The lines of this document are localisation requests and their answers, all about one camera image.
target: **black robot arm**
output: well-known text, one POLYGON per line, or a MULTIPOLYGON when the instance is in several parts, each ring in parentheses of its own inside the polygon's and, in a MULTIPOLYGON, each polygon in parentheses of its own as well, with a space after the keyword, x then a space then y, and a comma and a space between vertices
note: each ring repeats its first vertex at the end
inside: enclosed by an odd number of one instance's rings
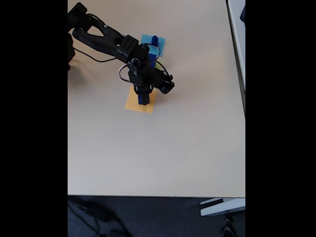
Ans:
MULTIPOLYGON (((139 96, 140 104, 149 103, 149 94, 153 87, 167 94, 173 87, 172 76, 150 66, 148 57, 149 47, 139 45, 139 41, 132 36, 123 36, 118 31, 106 25, 97 16, 86 14, 87 9, 79 2, 68 13, 68 32, 74 28, 73 36, 89 47, 126 63, 129 68, 129 81, 134 84, 134 90, 139 96), (103 36, 88 33, 96 27, 103 36)), ((71 35, 68 33, 68 62, 75 55, 71 35)))

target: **white object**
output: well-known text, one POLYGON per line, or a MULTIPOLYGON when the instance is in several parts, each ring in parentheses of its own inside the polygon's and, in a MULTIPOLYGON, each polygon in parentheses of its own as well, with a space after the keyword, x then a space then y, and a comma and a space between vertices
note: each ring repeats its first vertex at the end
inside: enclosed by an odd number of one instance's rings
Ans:
POLYGON ((200 213, 201 216, 214 215, 216 213, 230 211, 241 207, 246 207, 245 198, 230 198, 229 200, 225 200, 224 198, 224 202, 203 208, 200 213))
POLYGON ((245 4, 245 0, 228 0, 228 8, 232 20, 240 70, 244 89, 246 91, 246 27, 244 22, 240 19, 245 4))
MULTIPOLYGON (((160 61, 175 87, 157 92, 153 114, 126 110, 123 63, 76 52, 68 71, 68 194, 245 197, 245 117, 225 1, 81 2, 123 34, 166 38, 160 61)), ((76 3, 68 0, 68 11, 76 3)), ((76 39, 74 46, 111 58, 76 39)))

